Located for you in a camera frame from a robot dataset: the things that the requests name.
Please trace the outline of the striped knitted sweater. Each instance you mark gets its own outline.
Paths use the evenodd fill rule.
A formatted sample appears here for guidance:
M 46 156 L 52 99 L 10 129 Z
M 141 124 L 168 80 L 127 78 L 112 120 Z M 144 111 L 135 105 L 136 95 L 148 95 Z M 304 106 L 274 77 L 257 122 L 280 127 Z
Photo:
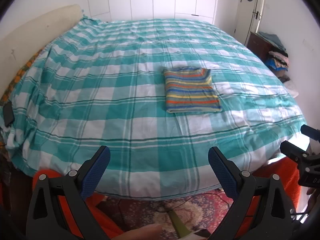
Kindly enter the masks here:
M 211 70 L 176 67 L 164 70 L 165 104 L 169 113 L 220 112 Z

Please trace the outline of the pile of clothes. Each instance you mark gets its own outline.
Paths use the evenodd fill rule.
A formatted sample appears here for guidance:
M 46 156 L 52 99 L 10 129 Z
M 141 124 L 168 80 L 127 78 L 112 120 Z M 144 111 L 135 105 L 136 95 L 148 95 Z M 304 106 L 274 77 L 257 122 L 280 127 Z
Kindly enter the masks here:
M 281 81 L 291 96 L 296 98 L 299 96 L 299 92 L 296 90 L 294 83 L 287 75 L 290 61 L 286 48 L 276 34 L 259 31 L 258 35 L 272 45 L 272 48 L 268 49 L 265 65 Z

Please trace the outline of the orange trousers of person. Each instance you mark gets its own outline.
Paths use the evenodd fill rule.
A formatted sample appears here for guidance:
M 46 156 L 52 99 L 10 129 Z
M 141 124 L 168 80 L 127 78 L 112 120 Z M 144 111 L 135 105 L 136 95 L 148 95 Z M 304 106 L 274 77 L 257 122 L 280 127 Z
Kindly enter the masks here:
M 101 148 L 78 170 L 67 175 L 42 170 L 34 176 L 34 188 L 27 218 L 28 239 L 148 239 L 148 231 L 156 239 L 160 225 L 150 225 L 124 232 L 105 213 L 97 209 L 101 195 L 94 188 L 110 162 L 107 148 Z M 235 221 L 233 239 L 246 239 L 254 231 L 253 222 L 262 215 L 274 222 L 282 213 L 285 223 L 295 211 L 300 186 L 296 164 L 283 158 L 255 172 L 239 171 L 231 161 L 218 156 L 222 169 L 236 177 L 236 191 L 228 194 L 233 204 L 216 228 L 225 232 L 227 224 Z

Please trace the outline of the patterned red rug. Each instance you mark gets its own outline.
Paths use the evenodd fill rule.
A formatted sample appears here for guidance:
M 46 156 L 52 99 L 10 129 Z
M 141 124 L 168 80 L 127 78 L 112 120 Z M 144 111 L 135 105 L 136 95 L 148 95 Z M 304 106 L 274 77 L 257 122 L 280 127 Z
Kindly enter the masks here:
M 178 239 L 167 214 L 174 210 L 190 231 L 213 232 L 231 207 L 233 200 L 222 189 L 191 197 L 163 201 L 142 201 L 105 197 L 97 207 L 124 231 L 149 224 L 162 224 L 161 239 Z

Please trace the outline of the green slipper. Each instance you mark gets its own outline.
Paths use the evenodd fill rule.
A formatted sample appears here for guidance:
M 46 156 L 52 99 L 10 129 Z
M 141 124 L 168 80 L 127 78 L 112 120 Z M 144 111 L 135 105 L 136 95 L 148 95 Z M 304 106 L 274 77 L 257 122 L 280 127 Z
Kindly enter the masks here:
M 171 220 L 172 226 L 174 227 L 178 238 L 183 238 L 191 234 L 191 231 L 185 226 L 185 224 L 181 221 L 174 210 L 168 211 L 167 214 Z

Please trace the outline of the dark wooden nightstand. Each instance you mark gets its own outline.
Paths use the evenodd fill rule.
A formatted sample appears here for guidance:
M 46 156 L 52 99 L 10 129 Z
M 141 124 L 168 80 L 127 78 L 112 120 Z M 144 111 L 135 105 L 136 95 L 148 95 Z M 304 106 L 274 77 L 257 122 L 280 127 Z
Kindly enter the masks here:
M 270 42 L 253 32 L 249 35 L 246 47 L 263 62 L 267 60 L 269 51 L 274 48 Z

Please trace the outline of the black phone on bed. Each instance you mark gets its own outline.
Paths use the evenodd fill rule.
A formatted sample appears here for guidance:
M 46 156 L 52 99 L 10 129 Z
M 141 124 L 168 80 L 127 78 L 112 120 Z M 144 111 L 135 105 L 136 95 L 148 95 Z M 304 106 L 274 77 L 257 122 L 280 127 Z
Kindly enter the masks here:
M 9 127 L 14 121 L 14 111 L 12 107 L 12 102 L 8 101 L 4 106 L 3 106 L 3 119 L 4 119 L 4 125 L 5 127 Z

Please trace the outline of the orange patterned sheet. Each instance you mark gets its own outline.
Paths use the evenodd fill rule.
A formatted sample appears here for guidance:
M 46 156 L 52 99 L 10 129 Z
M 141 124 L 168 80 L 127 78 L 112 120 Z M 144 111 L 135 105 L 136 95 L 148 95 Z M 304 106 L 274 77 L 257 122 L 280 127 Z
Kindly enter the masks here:
M 1 97 L 1 106 L 4 106 L 8 101 L 10 94 L 14 90 L 15 86 L 19 83 L 21 78 L 25 75 L 25 73 L 30 69 L 31 65 L 33 62 L 37 59 L 39 54 L 42 52 L 44 48 L 42 47 L 38 52 L 36 52 L 30 59 L 29 61 L 23 65 L 19 71 L 17 72 L 16 76 L 12 79 L 12 81 L 9 83 L 8 87 L 4 91 Z

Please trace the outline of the white door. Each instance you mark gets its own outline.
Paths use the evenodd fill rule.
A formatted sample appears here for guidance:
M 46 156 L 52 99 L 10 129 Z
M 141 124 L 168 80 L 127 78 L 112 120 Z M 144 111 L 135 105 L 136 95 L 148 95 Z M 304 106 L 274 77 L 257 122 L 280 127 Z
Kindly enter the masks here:
M 259 29 L 265 0 L 240 0 L 236 13 L 236 26 L 233 37 L 243 45 L 247 45 L 251 32 Z

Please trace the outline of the teal checked bedspread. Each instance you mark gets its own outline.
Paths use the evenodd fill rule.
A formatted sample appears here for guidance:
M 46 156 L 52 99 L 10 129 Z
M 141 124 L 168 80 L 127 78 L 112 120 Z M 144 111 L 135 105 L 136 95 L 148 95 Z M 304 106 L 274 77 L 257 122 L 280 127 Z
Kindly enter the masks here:
M 307 149 L 302 111 L 244 45 L 206 22 L 82 18 L 46 46 L 10 94 L 15 120 L 1 126 L 5 151 L 28 176 L 66 174 L 102 145 L 111 161 L 97 191 L 164 200 L 213 190 L 218 147 L 255 171 L 287 140 Z M 164 70 L 211 71 L 217 113 L 168 113 Z

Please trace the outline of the beige headboard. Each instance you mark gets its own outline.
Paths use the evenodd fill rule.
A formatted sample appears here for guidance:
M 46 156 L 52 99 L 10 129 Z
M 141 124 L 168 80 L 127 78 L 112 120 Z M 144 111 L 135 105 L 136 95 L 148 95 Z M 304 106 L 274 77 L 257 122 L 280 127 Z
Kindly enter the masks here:
M 73 28 L 82 18 L 79 5 L 69 5 L 43 14 L 1 40 L 1 94 L 18 70 L 41 48 Z

